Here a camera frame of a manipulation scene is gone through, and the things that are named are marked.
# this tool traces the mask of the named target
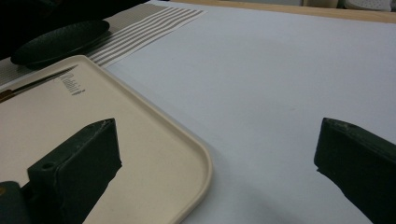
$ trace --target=hole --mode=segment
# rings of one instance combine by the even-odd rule
[[[53,163],[53,162],[47,162],[47,163],[45,163],[43,166],[42,166],[42,168],[43,168],[43,170],[49,170],[50,168],[52,168],[53,166],[55,165],[55,163]]]

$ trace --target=tray rim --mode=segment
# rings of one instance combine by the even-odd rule
[[[205,198],[212,182],[213,163],[209,151],[205,143],[203,143],[202,139],[200,139],[199,137],[197,138],[193,133],[184,129],[182,125],[180,125],[176,120],[172,119],[170,116],[164,113],[158,106],[154,105],[149,100],[147,100],[142,94],[140,94],[133,88],[129,87],[122,80],[115,77],[114,75],[112,75],[111,73],[109,73],[104,68],[97,65],[96,63],[92,62],[89,58],[87,58],[84,55],[76,55],[63,59],[57,63],[54,63],[48,67],[45,67],[35,72],[34,74],[32,74],[27,78],[24,78],[16,83],[13,83],[12,85],[8,86],[7,89],[13,90],[15,88],[18,88],[19,86],[22,86],[36,79],[49,76],[53,72],[65,69],[71,64],[81,64],[81,63],[87,63],[92,68],[99,70],[99,72],[101,72],[105,78],[108,78],[109,81],[118,85],[120,87],[120,91],[125,91],[128,94],[131,94],[143,107],[145,107],[145,110],[149,111],[149,113],[156,114],[159,119],[163,120],[166,123],[166,125],[170,125],[175,131],[182,134],[183,137],[186,137],[188,141],[191,141],[193,144],[197,146],[197,148],[201,149],[200,153],[205,158],[206,177],[205,179],[203,179],[204,182],[200,190],[195,193],[195,196],[188,202],[188,204],[182,210],[180,210],[175,215],[175,217],[170,221],[170,223],[181,222]]]

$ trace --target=cafeteria tray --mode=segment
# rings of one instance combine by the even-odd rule
[[[84,126],[114,118],[122,167],[84,223],[178,223],[208,191],[204,144],[85,56],[53,64],[10,89],[73,70],[0,104],[0,181],[26,170]]]

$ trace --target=striped cloth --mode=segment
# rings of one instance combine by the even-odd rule
[[[202,10],[152,4],[132,7],[105,19],[110,23],[109,35],[102,37],[88,50],[86,56],[98,65],[107,67],[204,13]],[[13,64],[9,58],[0,61],[0,90],[33,73],[24,66]]]
[[[114,35],[105,37],[102,42],[106,43],[87,56],[98,65],[107,67],[161,36],[195,20],[203,13],[201,10],[167,7]]]

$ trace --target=white table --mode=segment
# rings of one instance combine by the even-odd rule
[[[324,117],[396,142],[396,26],[151,3],[207,11],[107,68],[210,148],[184,223],[370,223],[313,158]]]

